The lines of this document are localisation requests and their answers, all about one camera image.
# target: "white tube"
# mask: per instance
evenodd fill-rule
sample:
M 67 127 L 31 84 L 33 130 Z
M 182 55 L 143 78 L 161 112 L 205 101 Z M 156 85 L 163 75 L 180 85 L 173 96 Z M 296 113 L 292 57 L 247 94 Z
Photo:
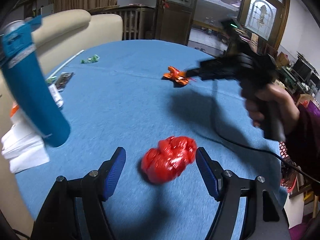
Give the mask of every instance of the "white tube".
M 65 65 L 67 65 L 71 60 L 73 60 L 76 56 L 78 56 L 79 54 L 81 54 L 82 52 L 84 52 L 84 50 L 79 51 L 77 54 L 75 54 L 74 56 L 72 56 L 70 59 L 68 59 L 65 63 L 63 63 L 60 67 L 57 68 L 57 70 L 55 72 L 53 72 L 49 78 L 52 78 L 56 73 L 58 73 Z

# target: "white tissue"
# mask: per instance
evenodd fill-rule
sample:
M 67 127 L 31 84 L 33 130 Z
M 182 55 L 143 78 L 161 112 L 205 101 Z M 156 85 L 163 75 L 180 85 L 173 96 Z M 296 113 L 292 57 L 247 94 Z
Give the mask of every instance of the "white tissue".
M 25 119 L 15 125 L 2 137 L 2 155 L 9 160 L 10 171 L 17 173 L 49 162 L 44 142 Z

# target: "blue tablecloth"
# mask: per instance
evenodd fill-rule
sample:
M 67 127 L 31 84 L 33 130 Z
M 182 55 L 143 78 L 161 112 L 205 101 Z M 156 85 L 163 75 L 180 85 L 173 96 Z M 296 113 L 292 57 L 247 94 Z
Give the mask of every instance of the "blue tablecloth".
M 100 56 L 99 62 L 80 64 L 93 54 Z M 161 186 L 146 183 L 138 173 L 142 156 L 172 135 L 194 138 L 212 159 L 239 177 L 264 176 L 283 206 L 286 192 L 279 190 L 276 158 L 214 142 L 222 140 L 212 130 L 212 111 L 225 137 L 279 154 L 278 143 L 265 140 L 262 131 L 252 127 L 238 82 L 196 80 L 174 88 L 171 81 L 161 80 L 169 65 L 185 70 L 209 57 L 178 44 L 134 40 L 88 49 L 65 66 L 61 72 L 76 73 L 61 93 L 71 134 L 64 145 L 46 147 L 49 163 L 16 175 L 33 218 L 57 176 L 81 178 L 122 146 L 127 161 L 114 195 L 104 203 L 118 239 L 204 239 L 218 203 L 209 196 L 196 163 Z M 239 238 L 244 215 L 244 200 L 240 204 L 234 239 Z

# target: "silver bolt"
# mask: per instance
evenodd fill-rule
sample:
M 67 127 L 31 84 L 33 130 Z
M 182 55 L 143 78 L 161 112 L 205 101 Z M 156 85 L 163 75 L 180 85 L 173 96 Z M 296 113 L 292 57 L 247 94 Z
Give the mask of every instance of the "silver bolt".
M 89 175 L 90 175 L 91 177 L 95 177 L 95 176 L 98 175 L 98 171 L 96 171 L 96 170 L 90 171 L 90 172 L 89 172 Z
M 57 178 L 56 178 L 56 181 L 57 182 L 61 182 L 61 181 L 63 181 L 64 180 L 64 177 L 63 176 L 58 176 Z
M 262 177 L 262 176 L 258 176 L 258 177 L 257 177 L 257 180 L 258 180 L 259 182 L 261 182 L 261 183 L 263 183 L 263 182 L 266 181 L 266 179 L 265 179 L 264 177 Z
M 230 171 L 230 170 L 225 170 L 225 171 L 223 172 L 223 174 L 226 175 L 227 177 L 231 177 L 231 176 L 232 176 L 232 171 Z

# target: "red bag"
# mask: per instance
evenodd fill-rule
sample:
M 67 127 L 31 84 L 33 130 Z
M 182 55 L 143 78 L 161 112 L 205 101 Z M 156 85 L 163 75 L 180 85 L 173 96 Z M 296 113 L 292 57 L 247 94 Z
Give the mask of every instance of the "red bag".
M 168 182 L 180 176 L 188 164 L 195 160 L 195 140 L 171 136 L 158 142 L 158 148 L 151 148 L 142 158 L 141 169 L 155 184 Z

